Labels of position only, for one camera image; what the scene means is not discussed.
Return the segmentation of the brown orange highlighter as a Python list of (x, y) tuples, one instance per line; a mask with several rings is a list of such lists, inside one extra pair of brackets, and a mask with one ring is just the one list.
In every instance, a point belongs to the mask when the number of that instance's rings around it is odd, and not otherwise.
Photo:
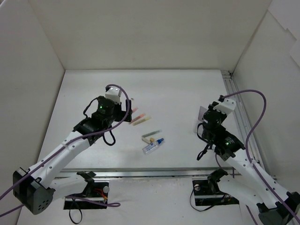
[(138, 121), (139, 119), (141, 119), (142, 117), (144, 117), (146, 114), (142, 113), (140, 115), (138, 115), (137, 117), (135, 117), (134, 119), (131, 120), (130, 124)]

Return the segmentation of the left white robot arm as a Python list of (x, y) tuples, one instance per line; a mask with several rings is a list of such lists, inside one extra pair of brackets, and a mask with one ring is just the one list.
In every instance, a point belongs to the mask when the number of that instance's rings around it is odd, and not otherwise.
[(99, 96), (97, 109), (74, 126), (67, 138), (45, 158), (28, 169), (19, 168), (13, 173), (13, 194), (33, 215), (43, 212), (52, 201), (72, 194), (90, 196), (94, 190), (95, 174), (77, 172), (74, 176), (56, 180), (56, 176), (76, 156), (91, 147), (106, 132), (112, 132), (114, 122), (132, 120), (131, 100), (125, 100), (122, 110), (119, 96)]

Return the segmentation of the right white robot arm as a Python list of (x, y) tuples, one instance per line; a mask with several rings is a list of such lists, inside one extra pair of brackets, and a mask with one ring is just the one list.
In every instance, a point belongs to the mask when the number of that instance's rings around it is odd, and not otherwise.
[(207, 150), (214, 150), (223, 161), (237, 170), (246, 183), (235, 180), (224, 169), (217, 169), (208, 176), (207, 187), (213, 193), (225, 192), (258, 209), (264, 225), (286, 225), (300, 210), (300, 195), (289, 192), (274, 180), (256, 161), (247, 156), (245, 145), (228, 132), (222, 123), (234, 111), (235, 101), (213, 102), (208, 108), (200, 107), (198, 137), (206, 142)]

